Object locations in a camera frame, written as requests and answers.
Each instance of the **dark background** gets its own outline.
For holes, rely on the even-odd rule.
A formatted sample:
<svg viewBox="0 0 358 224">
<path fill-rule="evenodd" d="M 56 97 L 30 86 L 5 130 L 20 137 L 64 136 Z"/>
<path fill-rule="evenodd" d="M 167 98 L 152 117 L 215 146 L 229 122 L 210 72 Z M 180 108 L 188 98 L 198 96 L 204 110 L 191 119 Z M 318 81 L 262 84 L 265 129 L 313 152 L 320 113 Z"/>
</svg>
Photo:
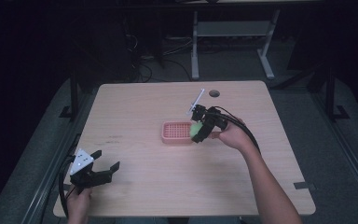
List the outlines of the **dark background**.
<svg viewBox="0 0 358 224">
<path fill-rule="evenodd" d="M 274 38 L 297 40 L 291 69 L 306 69 L 329 55 L 337 77 L 358 101 L 358 1 L 337 2 L 284 9 Z M 131 82 L 136 72 L 131 60 L 137 57 L 126 51 L 124 32 L 140 36 L 140 44 L 156 56 L 166 34 L 191 34 L 189 11 L 95 14 L 68 6 L 67 1 L 0 1 L 0 192 L 71 72 L 78 73 L 83 91 L 104 82 Z"/>
</svg>

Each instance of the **wire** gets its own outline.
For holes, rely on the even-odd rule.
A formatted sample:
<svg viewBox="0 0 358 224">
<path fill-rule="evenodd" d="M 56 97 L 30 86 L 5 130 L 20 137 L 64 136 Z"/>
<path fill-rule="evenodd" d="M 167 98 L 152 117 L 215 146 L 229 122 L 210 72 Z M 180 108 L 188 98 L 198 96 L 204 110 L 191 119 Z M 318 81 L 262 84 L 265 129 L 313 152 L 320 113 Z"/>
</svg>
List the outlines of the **wire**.
<svg viewBox="0 0 358 224">
<path fill-rule="evenodd" d="M 135 45 L 132 47 L 133 49 L 136 49 L 136 47 L 138 46 L 138 38 L 136 38 L 135 35 L 127 35 L 127 37 L 132 37 L 135 39 Z"/>
<path fill-rule="evenodd" d="M 173 49 L 170 49 L 170 50 L 167 50 L 167 51 L 163 52 L 162 55 L 167 56 L 167 55 L 174 54 L 174 53 L 180 52 L 182 50 L 185 50 L 185 49 L 188 49 L 189 47 L 191 47 L 193 39 L 191 37 L 183 37 L 183 39 L 188 39 L 188 41 L 184 45 L 181 45 L 179 47 L 175 47 Z M 155 59 L 153 56 L 142 56 L 141 58 L 144 59 L 144 60 L 153 60 L 153 59 Z"/>
<path fill-rule="evenodd" d="M 66 152 L 66 157 L 70 157 L 70 158 L 73 157 L 73 156 L 70 156 L 70 153 L 71 153 L 71 151 L 72 151 L 73 149 L 76 148 L 77 143 L 78 143 L 78 138 L 79 138 L 80 136 L 81 136 L 80 133 L 77 133 L 77 134 L 76 134 L 76 137 L 75 137 L 74 141 L 72 142 L 72 145 L 69 147 L 68 151 Z M 60 172 L 58 172 L 58 173 L 55 175 L 55 178 L 54 178 L 54 179 L 56 179 L 59 174 L 60 174 Z M 52 192 L 53 187 L 55 186 L 55 184 L 56 184 L 55 182 L 53 182 L 53 183 L 51 184 L 51 186 L 50 186 L 50 188 L 49 188 L 49 190 L 48 190 L 48 195 L 46 196 L 47 199 L 50 197 L 51 192 Z M 48 202 L 46 202 L 46 203 L 43 204 L 42 217 L 40 218 L 40 222 L 39 222 L 40 224 L 43 223 L 43 219 L 44 219 L 44 217 L 45 217 L 45 213 L 46 213 L 46 208 L 47 208 L 47 207 L 48 207 Z"/>
<path fill-rule="evenodd" d="M 187 74 L 187 78 L 189 81 L 193 81 L 193 79 L 191 78 L 190 74 L 187 72 L 186 68 L 184 66 L 182 66 L 181 63 L 178 63 L 176 61 L 173 61 L 173 60 L 169 60 L 169 59 L 164 59 L 163 61 L 165 62 L 169 62 L 169 63 L 176 63 L 177 65 L 181 66 L 183 68 L 183 70 L 185 70 L 186 74 Z"/>
<path fill-rule="evenodd" d="M 219 108 L 221 110 L 224 110 L 226 113 L 228 113 L 233 119 L 235 119 L 237 122 L 242 123 L 242 121 L 240 121 L 237 117 L 235 117 L 234 115 L 232 115 L 230 112 L 228 112 L 225 108 L 221 107 L 221 106 L 213 106 L 214 108 Z"/>
<path fill-rule="evenodd" d="M 76 186 L 74 186 L 74 187 L 71 189 L 71 191 L 69 191 L 69 192 L 66 194 L 65 200 L 68 200 L 69 196 L 72 194 L 72 192 L 74 192 L 75 188 L 76 188 Z"/>
<path fill-rule="evenodd" d="M 71 160 L 67 160 L 62 163 L 62 166 L 61 166 L 61 169 L 59 172 L 59 176 L 58 176 L 58 189 L 59 189 L 59 193 L 60 193 L 61 205 L 62 205 L 62 209 L 63 209 L 63 212 L 65 213 L 66 217 L 69 217 L 69 216 L 68 216 L 68 206 L 66 204 L 65 193 L 63 191 L 64 171 L 66 169 L 66 166 L 71 164 L 71 162 L 74 161 L 74 158 L 75 157 L 73 157 Z"/>
<path fill-rule="evenodd" d="M 189 37 L 189 36 L 183 36 L 183 37 L 165 36 L 164 39 L 167 41 L 172 41 L 172 42 L 184 42 L 183 40 L 191 39 L 191 37 Z"/>
<path fill-rule="evenodd" d="M 222 119 L 227 119 L 227 120 L 231 121 L 233 124 L 237 125 L 239 128 L 241 128 L 249 136 L 249 138 L 251 139 L 251 141 L 253 142 L 255 147 L 258 149 L 258 152 L 260 152 L 260 148 L 259 148 L 259 146 L 257 144 L 257 141 L 255 140 L 255 137 L 253 136 L 251 131 L 242 122 L 237 121 L 236 119 L 234 119 L 232 117 L 229 117 L 227 115 L 224 115 L 224 114 L 207 112 L 207 113 L 205 113 L 205 115 L 214 115 L 214 116 L 220 117 Z"/>
<path fill-rule="evenodd" d="M 206 46 L 207 49 L 202 49 L 202 44 L 204 44 Z M 216 45 L 218 47 L 218 49 L 213 50 L 213 46 Z M 224 51 L 225 49 L 223 49 L 222 45 L 216 42 L 213 42 L 212 40 L 207 40 L 205 39 L 204 41 L 200 42 L 200 46 L 198 49 L 199 54 L 216 54 L 216 53 L 220 53 L 222 51 Z"/>
<path fill-rule="evenodd" d="M 149 66 L 147 66 L 147 65 L 145 65 L 145 64 L 140 63 L 139 65 L 141 65 L 141 66 L 145 67 L 147 70 L 149 70 L 150 75 L 149 75 L 149 77 L 147 77 L 147 80 L 146 80 L 146 81 L 143 80 L 143 77 L 144 77 L 144 76 L 142 75 L 141 72 L 139 72 L 139 76 L 140 76 L 142 82 L 143 82 L 143 83 L 146 83 L 146 82 L 148 82 L 148 81 L 152 78 L 152 76 L 153 76 L 153 71 L 152 71 L 152 69 L 151 69 Z"/>
</svg>

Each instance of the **wooden table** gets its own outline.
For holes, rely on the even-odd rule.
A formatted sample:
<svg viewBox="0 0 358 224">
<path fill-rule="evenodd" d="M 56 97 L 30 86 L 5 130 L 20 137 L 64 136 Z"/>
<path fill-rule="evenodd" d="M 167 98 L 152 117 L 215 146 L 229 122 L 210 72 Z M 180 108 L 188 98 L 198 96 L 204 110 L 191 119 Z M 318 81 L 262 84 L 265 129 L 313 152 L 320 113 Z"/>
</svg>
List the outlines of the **wooden table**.
<svg viewBox="0 0 358 224">
<path fill-rule="evenodd" d="M 242 118 L 253 132 L 269 169 L 300 214 L 315 205 L 304 182 L 266 85 L 261 81 L 102 85 L 78 148 L 103 151 L 94 171 L 116 161 L 112 183 L 94 188 L 89 214 L 96 217 L 191 217 L 257 215 L 255 196 L 240 152 L 217 139 L 166 145 L 167 120 L 190 120 L 186 111 L 204 88 L 199 104 L 219 105 Z M 208 92 L 220 91 L 213 98 Z M 60 200 L 54 214 L 63 217 Z"/>
</svg>

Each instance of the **black cable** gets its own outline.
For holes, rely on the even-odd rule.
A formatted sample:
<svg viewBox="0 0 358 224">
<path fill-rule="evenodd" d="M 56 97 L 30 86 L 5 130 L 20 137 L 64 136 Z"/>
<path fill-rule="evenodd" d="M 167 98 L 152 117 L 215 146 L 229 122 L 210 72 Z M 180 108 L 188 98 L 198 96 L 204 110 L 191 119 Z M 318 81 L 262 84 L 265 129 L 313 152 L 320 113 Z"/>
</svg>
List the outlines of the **black cable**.
<svg viewBox="0 0 358 224">
<path fill-rule="evenodd" d="M 71 189 L 71 191 L 69 191 L 69 192 L 66 194 L 65 200 L 68 200 L 69 196 L 71 196 L 71 194 L 72 194 L 72 192 L 74 192 L 75 188 L 76 188 L 76 186 L 74 186 L 74 187 Z"/>
<path fill-rule="evenodd" d="M 228 113 L 232 118 L 234 118 L 237 122 L 242 122 L 239 119 L 237 119 L 237 117 L 235 117 L 234 115 L 232 115 L 230 112 L 228 112 L 225 108 L 221 107 L 221 106 L 213 106 L 214 108 L 219 108 L 223 111 L 225 111 L 226 113 Z"/>
<path fill-rule="evenodd" d="M 71 153 L 71 151 L 72 151 L 74 148 L 76 148 L 77 143 L 78 143 L 78 138 L 80 137 L 80 135 L 81 135 L 80 133 L 77 133 L 77 134 L 76 134 L 76 138 L 74 139 L 74 141 L 72 142 L 72 145 L 69 147 L 68 151 L 66 152 L 66 157 L 71 157 L 71 158 L 73 157 L 73 156 L 70 156 L 70 153 Z M 58 176 L 59 174 L 60 174 L 60 172 L 58 172 L 58 173 L 55 175 L 54 179 L 57 179 L 57 176 Z M 52 190 L 53 190 L 55 184 L 56 184 L 56 182 L 54 181 L 54 182 L 51 184 L 50 188 L 48 189 L 48 195 L 46 196 L 47 199 L 50 198 L 51 192 L 52 192 Z M 48 207 L 48 202 L 46 202 L 46 203 L 43 204 L 42 217 L 40 218 L 40 221 L 39 221 L 40 224 L 43 223 L 43 219 L 44 219 L 44 217 L 45 217 L 45 213 L 46 213 L 46 208 L 47 208 L 47 207 Z"/>
<path fill-rule="evenodd" d="M 146 83 L 146 82 L 148 82 L 148 81 L 152 78 L 152 76 L 153 76 L 153 71 L 152 71 L 152 69 L 151 69 L 149 66 L 147 66 L 147 65 L 145 65 L 145 64 L 140 63 L 139 65 L 141 65 L 141 66 L 145 67 L 147 70 L 149 70 L 150 75 L 149 75 L 149 77 L 147 78 L 146 81 L 143 80 L 143 77 L 144 77 L 144 76 L 142 75 L 141 72 L 139 72 L 139 75 L 140 75 L 140 77 L 141 77 L 142 82 L 143 82 L 143 83 Z"/>
<path fill-rule="evenodd" d="M 187 41 L 187 43 L 185 43 L 184 45 L 165 51 L 163 55 L 166 56 L 166 55 L 174 54 L 185 49 L 190 49 L 191 47 L 192 47 L 192 39 L 190 38 L 190 41 Z"/>
<path fill-rule="evenodd" d="M 205 40 L 202 44 L 200 44 L 199 46 L 198 54 L 216 54 L 225 51 L 221 44 L 213 42 L 211 40 Z M 213 45 L 216 45 L 218 48 L 213 50 Z"/>
<path fill-rule="evenodd" d="M 58 189 L 59 189 L 59 193 L 60 193 L 61 205 L 62 205 L 62 209 L 63 209 L 63 212 L 65 213 L 66 217 L 69 217 L 69 216 L 68 216 L 68 206 L 66 204 L 66 199 L 65 199 L 65 192 L 63 191 L 63 180 L 65 177 L 64 172 L 65 172 L 66 166 L 71 164 L 71 162 L 73 162 L 74 159 L 75 159 L 75 157 L 73 157 L 71 160 L 67 160 L 67 161 L 63 162 L 60 172 L 59 172 L 59 176 L 58 176 Z"/>
<path fill-rule="evenodd" d="M 255 145 L 255 147 L 258 149 L 258 151 L 260 152 L 260 148 L 257 144 L 257 141 L 255 140 L 255 137 L 253 136 L 253 134 L 251 133 L 251 131 L 240 121 L 237 121 L 236 119 L 224 115 L 224 114 L 218 114 L 218 113 L 210 113 L 210 112 L 206 112 L 205 115 L 215 115 L 217 117 L 220 117 L 222 119 L 226 119 L 231 121 L 233 124 L 237 125 L 239 128 L 241 128 L 251 139 L 251 141 L 253 142 L 253 144 Z"/>
<path fill-rule="evenodd" d="M 183 68 L 183 70 L 185 70 L 188 80 L 193 81 L 193 79 L 191 78 L 191 75 L 187 72 L 186 68 L 184 66 L 182 66 L 180 63 L 173 61 L 173 60 L 169 60 L 169 59 L 164 59 L 164 61 L 169 62 L 169 63 L 176 63 L 177 65 L 181 66 Z"/>
</svg>

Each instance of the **pink plastic container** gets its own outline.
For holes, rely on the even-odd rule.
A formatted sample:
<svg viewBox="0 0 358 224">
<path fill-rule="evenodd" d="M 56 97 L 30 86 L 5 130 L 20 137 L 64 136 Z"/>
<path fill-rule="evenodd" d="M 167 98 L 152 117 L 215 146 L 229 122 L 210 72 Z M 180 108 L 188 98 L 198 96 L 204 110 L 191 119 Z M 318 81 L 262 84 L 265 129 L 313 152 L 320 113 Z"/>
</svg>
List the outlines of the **pink plastic container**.
<svg viewBox="0 0 358 224">
<path fill-rule="evenodd" d="M 162 124 L 162 142 L 165 144 L 191 144 L 190 121 L 166 121 Z"/>
</svg>

